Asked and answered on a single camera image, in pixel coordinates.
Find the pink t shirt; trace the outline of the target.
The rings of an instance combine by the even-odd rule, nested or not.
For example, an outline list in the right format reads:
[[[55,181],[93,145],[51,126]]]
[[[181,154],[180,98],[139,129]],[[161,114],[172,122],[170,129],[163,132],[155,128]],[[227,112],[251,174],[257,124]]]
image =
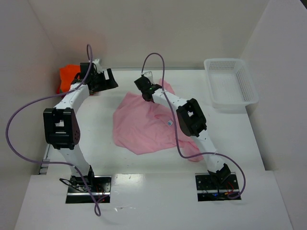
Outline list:
[[[136,155],[175,148],[170,108],[146,102],[141,95],[126,93],[113,113],[113,141]]]

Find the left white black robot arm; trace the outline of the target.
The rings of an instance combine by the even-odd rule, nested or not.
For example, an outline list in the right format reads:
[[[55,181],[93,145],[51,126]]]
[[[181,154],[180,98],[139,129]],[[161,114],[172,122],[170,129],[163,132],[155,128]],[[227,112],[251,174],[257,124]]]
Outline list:
[[[43,112],[45,138],[71,164],[71,178],[63,183],[79,192],[96,182],[91,165],[85,160],[79,142],[81,131],[76,113],[85,99],[97,92],[118,87],[112,70],[103,70],[99,59],[83,62],[71,81],[69,93],[53,108]]]

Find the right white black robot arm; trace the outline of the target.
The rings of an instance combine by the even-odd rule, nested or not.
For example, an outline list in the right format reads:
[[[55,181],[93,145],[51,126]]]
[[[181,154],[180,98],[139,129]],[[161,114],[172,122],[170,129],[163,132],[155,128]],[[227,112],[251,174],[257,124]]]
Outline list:
[[[178,143],[178,127],[181,132],[190,137],[200,153],[191,156],[181,157],[184,159],[193,159],[202,156],[205,160],[210,180],[213,185],[219,189],[228,179],[231,171],[225,161],[218,154],[209,137],[206,125],[206,117],[196,99],[190,100],[180,98],[173,93],[163,89],[159,84],[154,84],[149,78],[141,75],[134,81],[136,87],[142,93],[142,98],[147,102],[169,107],[173,116],[176,143]]]

